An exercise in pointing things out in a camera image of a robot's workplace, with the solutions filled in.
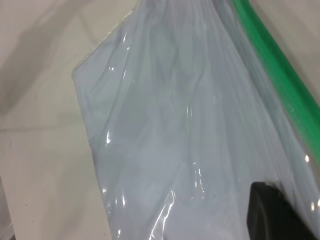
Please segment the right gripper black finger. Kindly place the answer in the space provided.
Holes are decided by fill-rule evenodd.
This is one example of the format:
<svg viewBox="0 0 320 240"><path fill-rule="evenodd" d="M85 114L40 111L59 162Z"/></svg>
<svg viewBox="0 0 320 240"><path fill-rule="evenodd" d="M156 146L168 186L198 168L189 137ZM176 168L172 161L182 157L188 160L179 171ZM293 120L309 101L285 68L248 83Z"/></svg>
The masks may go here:
<svg viewBox="0 0 320 240"><path fill-rule="evenodd" d="M267 182L250 185L246 225L251 240L318 240L320 211L316 187L300 186L289 194Z"/></svg>

